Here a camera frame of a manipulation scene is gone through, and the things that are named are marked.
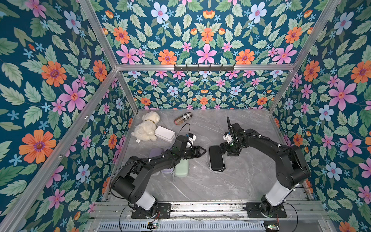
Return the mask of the beige case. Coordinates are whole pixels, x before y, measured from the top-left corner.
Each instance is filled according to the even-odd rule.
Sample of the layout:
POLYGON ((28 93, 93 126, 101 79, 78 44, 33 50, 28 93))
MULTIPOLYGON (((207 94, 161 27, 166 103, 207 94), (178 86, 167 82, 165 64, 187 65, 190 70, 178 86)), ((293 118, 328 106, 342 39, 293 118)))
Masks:
POLYGON ((219 173, 225 170, 225 163, 223 154, 219 146, 209 147, 209 162, 210 168, 213 172, 219 173))

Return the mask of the mint green zippered case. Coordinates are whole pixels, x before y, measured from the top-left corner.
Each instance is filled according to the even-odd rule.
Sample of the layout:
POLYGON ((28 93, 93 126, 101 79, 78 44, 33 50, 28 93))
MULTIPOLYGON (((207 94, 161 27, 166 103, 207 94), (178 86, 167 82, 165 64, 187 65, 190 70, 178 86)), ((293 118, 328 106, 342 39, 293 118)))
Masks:
POLYGON ((187 177, 189 173, 189 161, 188 159, 182 159, 175 166, 174 175, 179 178, 187 177))

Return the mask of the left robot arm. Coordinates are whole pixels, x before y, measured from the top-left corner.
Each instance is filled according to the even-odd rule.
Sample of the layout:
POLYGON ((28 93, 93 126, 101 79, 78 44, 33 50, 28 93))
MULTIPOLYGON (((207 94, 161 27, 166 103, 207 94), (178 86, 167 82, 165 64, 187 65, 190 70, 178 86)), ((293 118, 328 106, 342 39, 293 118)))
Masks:
POLYGON ((197 159, 206 154, 206 149, 193 145, 194 139, 183 135, 160 155, 141 159, 130 157, 111 179, 110 189, 149 212, 156 208, 158 200, 146 191, 152 174, 174 168, 182 160, 197 159))

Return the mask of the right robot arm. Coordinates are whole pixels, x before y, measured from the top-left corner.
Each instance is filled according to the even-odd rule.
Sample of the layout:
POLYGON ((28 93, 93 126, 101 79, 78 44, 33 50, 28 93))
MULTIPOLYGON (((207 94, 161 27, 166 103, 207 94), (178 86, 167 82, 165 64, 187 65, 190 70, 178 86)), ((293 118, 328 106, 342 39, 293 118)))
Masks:
POLYGON ((220 144, 220 153, 237 157, 245 148, 254 148, 275 162, 276 179, 271 190, 262 197, 261 206, 279 207, 289 194, 311 176, 311 171, 301 149, 294 145, 277 143, 254 129, 242 129, 238 123, 227 119, 228 132, 220 144))

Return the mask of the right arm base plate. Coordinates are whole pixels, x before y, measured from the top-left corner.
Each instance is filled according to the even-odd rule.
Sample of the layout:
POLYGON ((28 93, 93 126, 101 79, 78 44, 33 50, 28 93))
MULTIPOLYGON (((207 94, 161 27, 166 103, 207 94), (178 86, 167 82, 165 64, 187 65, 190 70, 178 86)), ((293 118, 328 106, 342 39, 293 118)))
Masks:
POLYGON ((246 203, 243 207, 249 218, 286 218, 283 204, 270 206, 268 203, 246 203))

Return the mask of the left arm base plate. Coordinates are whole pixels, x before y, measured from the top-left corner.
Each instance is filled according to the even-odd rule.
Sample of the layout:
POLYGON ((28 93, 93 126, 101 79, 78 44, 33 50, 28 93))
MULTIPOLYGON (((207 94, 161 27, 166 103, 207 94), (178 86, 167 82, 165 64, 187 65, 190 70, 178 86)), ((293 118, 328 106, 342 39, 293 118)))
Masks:
POLYGON ((145 210, 135 204, 132 210, 132 219, 169 219, 171 215, 172 205, 170 203, 155 203, 154 206, 145 210))

